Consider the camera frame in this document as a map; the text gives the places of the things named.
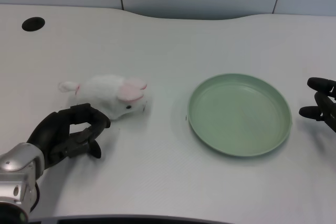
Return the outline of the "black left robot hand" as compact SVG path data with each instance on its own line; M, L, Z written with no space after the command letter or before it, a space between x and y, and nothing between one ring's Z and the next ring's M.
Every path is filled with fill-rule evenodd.
M45 169L66 157L81 154L99 159L102 153L96 138L110 125L110 119L89 103L74 105L49 114L34 129L27 142L42 151Z

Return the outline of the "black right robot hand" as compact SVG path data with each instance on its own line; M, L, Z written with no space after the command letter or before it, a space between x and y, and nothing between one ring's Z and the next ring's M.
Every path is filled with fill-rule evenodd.
M305 106L299 110L304 118L323 121L335 132L335 81L311 77L307 81L308 87L315 90L314 99L316 106Z

